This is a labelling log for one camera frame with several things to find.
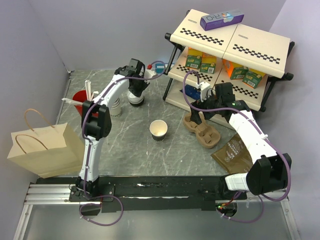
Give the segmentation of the black paper coffee cup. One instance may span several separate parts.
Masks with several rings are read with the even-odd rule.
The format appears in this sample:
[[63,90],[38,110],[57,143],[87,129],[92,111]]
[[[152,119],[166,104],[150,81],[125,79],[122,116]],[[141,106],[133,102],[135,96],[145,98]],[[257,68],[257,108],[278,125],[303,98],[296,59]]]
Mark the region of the black paper coffee cup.
[[153,140],[155,140],[156,142],[161,142],[166,137],[166,134],[168,132],[168,125],[165,121],[157,119],[150,124],[149,131]]

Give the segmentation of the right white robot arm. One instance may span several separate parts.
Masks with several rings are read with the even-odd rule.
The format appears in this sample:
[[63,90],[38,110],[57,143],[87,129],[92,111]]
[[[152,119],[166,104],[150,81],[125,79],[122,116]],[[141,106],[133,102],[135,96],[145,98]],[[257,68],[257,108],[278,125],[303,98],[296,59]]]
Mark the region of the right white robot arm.
[[230,199],[236,191],[250,192],[255,196],[265,196],[269,192],[286,192],[278,201],[283,200],[291,189],[291,163],[287,153],[280,153],[268,140],[254,119],[248,105],[236,100],[230,82],[219,83],[212,90],[209,83],[202,81],[195,87],[200,90],[200,99],[191,103],[191,110],[203,112],[211,118],[215,114],[225,118],[237,132],[252,159],[252,167],[247,173],[235,173],[224,178],[225,183],[218,187],[223,199]]

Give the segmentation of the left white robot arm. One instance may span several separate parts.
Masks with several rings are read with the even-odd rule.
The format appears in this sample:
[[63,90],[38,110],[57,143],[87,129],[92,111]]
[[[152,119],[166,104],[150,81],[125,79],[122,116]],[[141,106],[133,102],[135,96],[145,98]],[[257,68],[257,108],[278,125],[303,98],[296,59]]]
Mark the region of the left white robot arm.
[[75,187],[87,201],[99,195],[99,160],[102,145],[112,129],[110,110],[120,95],[129,90],[141,97],[149,83],[144,78],[146,66],[132,58],[129,64],[115,70],[110,83],[92,100],[82,103],[81,130],[84,156]]

